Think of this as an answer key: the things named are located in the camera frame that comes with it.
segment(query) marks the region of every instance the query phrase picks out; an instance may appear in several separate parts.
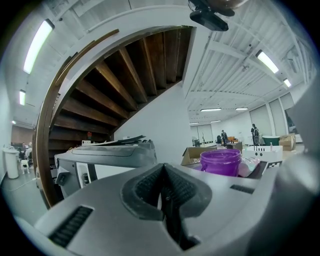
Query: black vent slot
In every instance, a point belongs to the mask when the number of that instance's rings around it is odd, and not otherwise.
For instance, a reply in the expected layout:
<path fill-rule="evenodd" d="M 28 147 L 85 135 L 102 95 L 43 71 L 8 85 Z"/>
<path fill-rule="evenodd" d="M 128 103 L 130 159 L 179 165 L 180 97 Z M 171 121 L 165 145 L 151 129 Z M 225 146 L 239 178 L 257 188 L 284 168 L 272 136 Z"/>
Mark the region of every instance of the black vent slot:
<path fill-rule="evenodd" d="M 49 238 L 57 245 L 66 247 L 92 211 L 91 208 L 80 206 Z"/>
<path fill-rule="evenodd" d="M 230 187 L 230 189 L 241 191 L 241 192 L 248 193 L 248 194 L 253 194 L 255 191 L 253 188 L 241 186 L 241 185 L 232 185 Z"/>

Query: curved wooden handrail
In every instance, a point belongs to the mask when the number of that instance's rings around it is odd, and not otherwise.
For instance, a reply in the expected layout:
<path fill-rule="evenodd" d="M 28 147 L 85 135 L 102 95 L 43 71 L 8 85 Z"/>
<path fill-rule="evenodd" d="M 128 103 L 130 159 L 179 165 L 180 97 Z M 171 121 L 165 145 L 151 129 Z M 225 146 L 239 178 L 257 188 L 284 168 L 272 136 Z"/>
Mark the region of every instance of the curved wooden handrail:
<path fill-rule="evenodd" d="M 70 69 L 93 47 L 101 43 L 103 40 L 111 37 L 112 35 L 119 32 L 119 29 L 115 29 L 99 39 L 92 41 L 85 48 L 83 48 L 75 57 L 70 56 L 63 63 L 61 68 L 56 73 L 53 78 L 49 89 L 45 95 L 38 122 L 35 130 L 35 152 L 36 152 L 36 162 L 39 169 L 40 179 L 43 187 L 43 192 L 45 198 L 50 207 L 54 206 L 58 202 L 57 194 L 54 189 L 54 183 L 52 180 L 50 172 L 49 163 L 49 132 L 50 124 L 52 120 L 52 114 L 54 109 L 54 104 L 61 87 L 62 82 L 67 76 Z"/>

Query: teal container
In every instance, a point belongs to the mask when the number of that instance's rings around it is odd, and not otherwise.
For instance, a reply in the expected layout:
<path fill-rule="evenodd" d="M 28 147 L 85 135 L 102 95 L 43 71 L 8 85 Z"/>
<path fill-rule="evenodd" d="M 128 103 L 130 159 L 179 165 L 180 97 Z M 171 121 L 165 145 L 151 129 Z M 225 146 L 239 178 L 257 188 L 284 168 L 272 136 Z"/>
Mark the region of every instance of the teal container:
<path fill-rule="evenodd" d="M 262 136 L 262 138 L 266 146 L 270 146 L 270 143 L 273 146 L 279 146 L 280 136 Z"/>

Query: table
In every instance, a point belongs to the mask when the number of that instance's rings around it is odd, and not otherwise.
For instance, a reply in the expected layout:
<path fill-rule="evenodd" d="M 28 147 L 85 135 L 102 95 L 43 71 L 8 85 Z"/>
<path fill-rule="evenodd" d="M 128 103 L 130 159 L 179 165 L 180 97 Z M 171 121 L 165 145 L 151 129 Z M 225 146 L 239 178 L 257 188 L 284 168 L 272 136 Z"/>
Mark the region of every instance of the table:
<path fill-rule="evenodd" d="M 227 143 L 226 144 L 227 149 L 235 149 L 235 150 L 240 150 L 242 152 L 243 146 L 242 146 L 242 141 L 241 142 L 236 142 L 236 143 Z"/>

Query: white box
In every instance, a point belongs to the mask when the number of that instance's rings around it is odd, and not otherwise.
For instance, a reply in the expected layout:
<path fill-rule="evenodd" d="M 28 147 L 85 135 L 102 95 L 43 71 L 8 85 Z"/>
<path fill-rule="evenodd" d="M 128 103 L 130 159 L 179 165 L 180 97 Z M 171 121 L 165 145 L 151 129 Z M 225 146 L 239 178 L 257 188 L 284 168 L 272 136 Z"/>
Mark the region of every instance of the white box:
<path fill-rule="evenodd" d="M 259 158 L 261 161 L 273 163 L 283 160 L 282 153 L 282 146 L 272 146 L 272 151 L 270 151 L 270 146 L 250 146 L 242 150 L 242 157 Z"/>
<path fill-rule="evenodd" d="M 91 144 L 91 140 L 83 140 L 81 146 L 88 146 Z"/>

